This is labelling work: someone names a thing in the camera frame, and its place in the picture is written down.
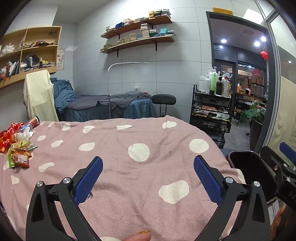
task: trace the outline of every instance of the cream towel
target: cream towel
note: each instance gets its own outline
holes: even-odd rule
[[[37,115],[40,121],[59,121],[54,108],[53,84],[47,70],[27,74],[23,94],[29,119]]]

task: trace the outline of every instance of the black stool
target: black stool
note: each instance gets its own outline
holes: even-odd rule
[[[166,110],[167,105],[174,105],[176,104],[176,97],[173,95],[166,95],[166,94],[158,94],[152,96],[152,103],[153,104],[159,104],[159,117],[161,117],[161,105],[165,105],[165,116],[166,116]]]

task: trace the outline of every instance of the gray floor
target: gray floor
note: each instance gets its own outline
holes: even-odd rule
[[[249,122],[247,126],[245,124],[239,123],[237,126],[237,121],[232,119],[230,133],[225,133],[225,145],[224,149],[232,150],[250,150],[249,137],[246,136],[247,132],[250,132]]]

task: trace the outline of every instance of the brown bottle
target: brown bottle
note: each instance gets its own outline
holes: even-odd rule
[[[222,77],[219,77],[219,80],[216,83],[216,95],[222,95],[223,83]]]

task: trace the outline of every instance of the blue bed skirt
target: blue bed skirt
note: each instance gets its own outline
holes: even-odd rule
[[[111,113],[112,118],[140,119],[155,117],[155,109],[151,99],[140,99],[132,101],[124,110],[123,115]],[[86,110],[74,110],[66,108],[62,115],[58,115],[60,121],[86,122],[91,120],[109,119],[109,108],[107,106],[95,106]]]

